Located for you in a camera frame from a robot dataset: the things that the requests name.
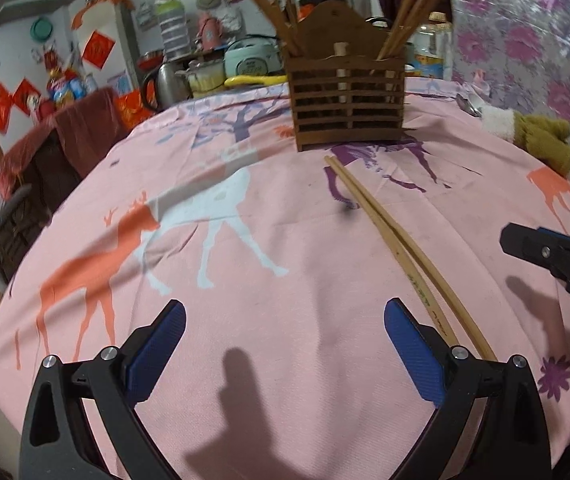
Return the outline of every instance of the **slatted wooden basket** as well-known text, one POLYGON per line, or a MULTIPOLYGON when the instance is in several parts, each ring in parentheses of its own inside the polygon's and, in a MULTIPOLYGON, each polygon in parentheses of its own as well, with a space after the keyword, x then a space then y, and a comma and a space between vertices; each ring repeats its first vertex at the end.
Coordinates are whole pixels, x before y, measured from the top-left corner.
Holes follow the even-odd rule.
POLYGON ((304 54, 282 50, 301 151, 311 144, 398 140, 404 53, 376 60, 387 33, 343 2, 324 2, 298 24, 304 54))

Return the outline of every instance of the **light blue deer print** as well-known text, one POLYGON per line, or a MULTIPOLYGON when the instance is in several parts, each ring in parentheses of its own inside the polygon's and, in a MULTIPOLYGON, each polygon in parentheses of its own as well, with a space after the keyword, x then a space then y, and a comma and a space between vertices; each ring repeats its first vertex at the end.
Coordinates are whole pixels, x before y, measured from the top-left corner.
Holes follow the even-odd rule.
POLYGON ((216 243, 216 235, 223 224, 229 225, 249 247, 260 264, 271 270, 275 276, 284 276, 289 271, 279 267, 263 252, 251 231, 238 215, 238 205, 245 199, 251 173, 249 165, 258 162, 255 148, 241 152, 235 144, 224 150, 221 160, 225 163, 226 178, 213 186, 206 187, 202 182, 171 188, 150 200, 149 207, 160 224, 156 231, 145 235, 136 256, 142 263, 143 272, 149 284, 163 296, 171 293, 171 288, 158 280, 146 262, 146 248, 167 231, 192 222, 206 222, 208 231, 203 242, 197 284, 199 288, 212 288, 214 283, 207 277, 209 255, 216 243))

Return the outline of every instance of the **red diamond paper decoration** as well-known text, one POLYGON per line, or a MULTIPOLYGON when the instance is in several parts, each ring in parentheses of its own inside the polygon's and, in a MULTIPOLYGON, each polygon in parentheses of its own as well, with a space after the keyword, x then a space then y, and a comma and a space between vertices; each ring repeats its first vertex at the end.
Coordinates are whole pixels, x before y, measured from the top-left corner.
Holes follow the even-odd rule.
POLYGON ((98 30, 94 30, 87 45, 85 45, 82 58, 102 70, 115 44, 114 40, 101 34, 98 30))
POLYGON ((30 114, 30 108, 27 106, 27 97, 32 94, 36 94, 38 97, 40 97, 40 92, 38 89, 33 84, 31 84, 28 79, 24 78, 12 96, 14 104, 20 108, 20 110, 22 110, 27 116, 30 114))

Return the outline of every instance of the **teal round object on wall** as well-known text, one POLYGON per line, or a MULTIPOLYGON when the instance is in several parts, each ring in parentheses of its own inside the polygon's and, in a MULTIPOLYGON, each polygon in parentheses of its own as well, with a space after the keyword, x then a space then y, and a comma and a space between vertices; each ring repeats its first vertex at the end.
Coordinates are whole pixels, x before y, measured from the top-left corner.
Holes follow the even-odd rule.
POLYGON ((32 25, 30 30, 31 39, 39 43, 45 43, 54 31, 54 26, 51 22, 44 17, 37 19, 32 25))

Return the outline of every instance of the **kettle handle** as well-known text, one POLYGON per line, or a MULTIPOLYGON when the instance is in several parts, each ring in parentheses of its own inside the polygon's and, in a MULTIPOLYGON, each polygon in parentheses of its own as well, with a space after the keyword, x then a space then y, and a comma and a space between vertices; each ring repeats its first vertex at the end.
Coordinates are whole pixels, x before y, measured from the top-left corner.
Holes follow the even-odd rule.
POLYGON ((158 75, 159 70, 160 67, 157 66, 151 72, 148 72, 143 78, 143 87, 140 89, 140 101, 143 103, 143 106, 155 113, 160 112, 160 106, 159 105, 157 105, 156 107, 152 106, 152 104, 147 99, 147 85, 149 84, 150 81, 153 81, 154 83, 156 82, 156 76, 158 75))

